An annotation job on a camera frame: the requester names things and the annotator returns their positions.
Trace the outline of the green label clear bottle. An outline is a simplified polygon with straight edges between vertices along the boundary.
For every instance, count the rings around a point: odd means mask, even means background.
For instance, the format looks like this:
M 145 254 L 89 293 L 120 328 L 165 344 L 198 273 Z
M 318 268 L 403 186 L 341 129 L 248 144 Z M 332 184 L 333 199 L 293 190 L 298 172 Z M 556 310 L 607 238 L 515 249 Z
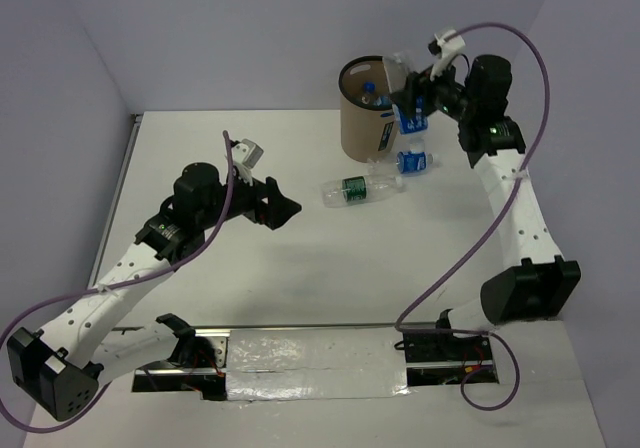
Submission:
M 364 175 L 326 182 L 321 185 L 321 195 L 325 207 L 341 208 L 383 201 L 404 189 L 400 176 Z

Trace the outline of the crushed blue label bottle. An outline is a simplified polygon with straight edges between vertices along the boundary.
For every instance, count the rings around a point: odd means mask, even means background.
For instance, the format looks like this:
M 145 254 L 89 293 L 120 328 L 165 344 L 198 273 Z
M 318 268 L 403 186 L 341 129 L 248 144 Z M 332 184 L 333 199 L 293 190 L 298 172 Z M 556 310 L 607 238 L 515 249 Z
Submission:
M 393 101 L 389 94 L 383 94 L 376 99 L 375 105 L 381 109 L 390 109 L 393 106 Z

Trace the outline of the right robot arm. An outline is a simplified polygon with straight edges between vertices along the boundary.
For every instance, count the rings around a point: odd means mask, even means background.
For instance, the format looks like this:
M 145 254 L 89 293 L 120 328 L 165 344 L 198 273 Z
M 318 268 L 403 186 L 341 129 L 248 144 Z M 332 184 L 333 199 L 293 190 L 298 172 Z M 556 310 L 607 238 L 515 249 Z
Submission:
M 465 352 L 471 336 L 511 322 L 557 317 L 581 279 L 552 238 L 529 177 L 534 149 L 507 116 L 510 63 L 496 55 L 474 59 L 463 83 L 453 66 L 432 65 L 406 75 L 391 99 L 402 115 L 441 112 L 458 125 L 458 140 L 481 180 L 494 220 L 481 238 L 435 284 L 432 295 L 493 235 L 500 239 L 504 269 L 485 281 L 475 298 L 441 313 L 432 332 L 444 358 Z

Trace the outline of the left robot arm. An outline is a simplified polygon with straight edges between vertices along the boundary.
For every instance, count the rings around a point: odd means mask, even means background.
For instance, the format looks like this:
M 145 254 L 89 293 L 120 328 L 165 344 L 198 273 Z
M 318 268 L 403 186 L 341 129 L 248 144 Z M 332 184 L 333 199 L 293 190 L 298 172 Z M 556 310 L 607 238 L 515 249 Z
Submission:
M 205 236 L 222 223 L 243 216 L 276 230 L 301 209 L 271 177 L 259 181 L 234 166 L 222 182 L 214 166 L 188 165 L 172 196 L 88 295 L 41 328 L 11 334 L 14 382 L 63 422 L 78 415 L 101 387 L 139 365 L 161 359 L 188 364 L 196 353 L 195 331 L 173 314 L 121 340 L 108 335 L 148 293 L 201 253 Z

